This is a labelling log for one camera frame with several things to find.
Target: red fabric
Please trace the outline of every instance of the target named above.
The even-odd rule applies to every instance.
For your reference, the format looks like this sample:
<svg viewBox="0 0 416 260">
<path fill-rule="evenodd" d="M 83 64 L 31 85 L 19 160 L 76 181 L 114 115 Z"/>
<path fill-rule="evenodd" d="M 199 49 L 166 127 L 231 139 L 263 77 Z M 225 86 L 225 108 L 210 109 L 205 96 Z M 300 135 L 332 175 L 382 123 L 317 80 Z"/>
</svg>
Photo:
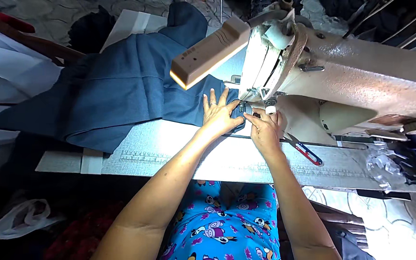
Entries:
<svg viewBox="0 0 416 260">
<path fill-rule="evenodd" d="M 12 16 L 9 15 L 5 15 L 3 13 L 0 13 L 0 21 L 3 21 L 4 23 L 10 25 L 11 27 L 13 27 L 14 29 L 24 32 L 24 33 L 34 33 L 35 32 L 35 27 L 33 27 L 32 25 L 20 21 L 17 18 L 14 18 Z"/>
<path fill-rule="evenodd" d="M 99 205 L 73 221 L 46 250 L 44 260 L 88 260 L 123 208 L 123 202 Z"/>
</svg>

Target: industrial sewing machine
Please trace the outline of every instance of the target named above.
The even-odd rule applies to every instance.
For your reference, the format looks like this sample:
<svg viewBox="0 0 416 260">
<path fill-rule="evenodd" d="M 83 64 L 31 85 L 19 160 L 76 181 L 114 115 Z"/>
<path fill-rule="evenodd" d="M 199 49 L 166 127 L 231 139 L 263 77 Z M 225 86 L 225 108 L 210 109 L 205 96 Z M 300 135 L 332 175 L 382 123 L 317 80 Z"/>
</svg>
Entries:
<svg viewBox="0 0 416 260">
<path fill-rule="evenodd" d="M 416 134 L 416 52 L 314 30 L 286 1 L 247 23 L 225 21 L 176 57 L 170 74 L 187 89 L 246 44 L 242 75 L 226 84 L 252 106 L 280 110 L 298 139 Z"/>
</svg>

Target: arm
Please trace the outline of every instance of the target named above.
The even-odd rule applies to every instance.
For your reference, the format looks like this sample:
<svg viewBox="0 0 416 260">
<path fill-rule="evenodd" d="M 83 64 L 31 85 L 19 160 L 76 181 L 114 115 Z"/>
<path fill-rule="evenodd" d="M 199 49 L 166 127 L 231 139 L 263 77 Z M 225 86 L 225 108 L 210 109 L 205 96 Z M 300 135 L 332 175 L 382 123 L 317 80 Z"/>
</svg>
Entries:
<svg viewBox="0 0 416 260">
<path fill-rule="evenodd" d="M 280 113 L 269 116 L 263 109 L 253 109 L 261 119 L 245 114 L 253 123 L 251 139 L 263 155 L 274 179 L 283 223 L 290 239 L 295 259 L 339 260 L 324 224 L 309 203 L 291 171 L 282 152 L 278 131 L 282 121 Z"/>
<path fill-rule="evenodd" d="M 203 126 L 131 199 L 109 228 L 92 259 L 155 259 L 163 234 L 177 210 L 205 149 L 243 123 L 230 118 L 239 100 L 226 105 L 226 88 L 216 104 L 214 90 L 203 97 Z"/>
</svg>

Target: plastic bag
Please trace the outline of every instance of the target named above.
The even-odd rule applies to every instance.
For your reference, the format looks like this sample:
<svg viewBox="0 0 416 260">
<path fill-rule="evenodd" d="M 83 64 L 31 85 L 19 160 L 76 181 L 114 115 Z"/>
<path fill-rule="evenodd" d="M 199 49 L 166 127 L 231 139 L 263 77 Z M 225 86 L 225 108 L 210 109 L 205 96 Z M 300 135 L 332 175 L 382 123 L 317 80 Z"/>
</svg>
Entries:
<svg viewBox="0 0 416 260">
<path fill-rule="evenodd" d="M 40 208 L 40 203 L 45 204 L 44 211 L 35 215 L 35 212 Z M 8 214 L 0 219 L 0 239 L 18 238 L 34 230 L 65 220 L 63 216 L 48 218 L 49 214 L 51 214 L 51 208 L 45 199 L 31 199 L 13 207 Z"/>
<path fill-rule="evenodd" d="M 366 166 L 369 172 L 375 173 L 374 171 L 371 171 L 371 169 L 373 169 L 376 165 L 380 169 L 384 169 L 390 174 L 402 177 L 403 180 L 401 167 L 397 163 L 395 163 L 389 156 L 395 155 L 404 159 L 405 157 L 396 154 L 393 150 L 388 149 L 386 143 L 367 144 L 367 146 L 368 151 L 370 152 L 366 159 Z M 383 188 L 383 190 L 385 190 L 386 192 L 390 192 L 391 184 L 388 178 L 386 178 L 386 176 L 382 174 L 373 174 L 372 177 L 378 182 L 378 185 L 381 188 Z"/>
</svg>

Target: cartoon print shirt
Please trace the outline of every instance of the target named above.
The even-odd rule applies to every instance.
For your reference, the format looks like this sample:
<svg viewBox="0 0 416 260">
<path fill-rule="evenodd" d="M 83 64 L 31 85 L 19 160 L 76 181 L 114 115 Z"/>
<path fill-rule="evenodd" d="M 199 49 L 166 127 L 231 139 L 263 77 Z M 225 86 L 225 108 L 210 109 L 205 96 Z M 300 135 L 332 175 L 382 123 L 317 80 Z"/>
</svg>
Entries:
<svg viewBox="0 0 416 260">
<path fill-rule="evenodd" d="M 225 209 L 217 184 L 197 181 L 188 189 L 161 259 L 280 259 L 273 186 L 251 184 Z"/>
</svg>

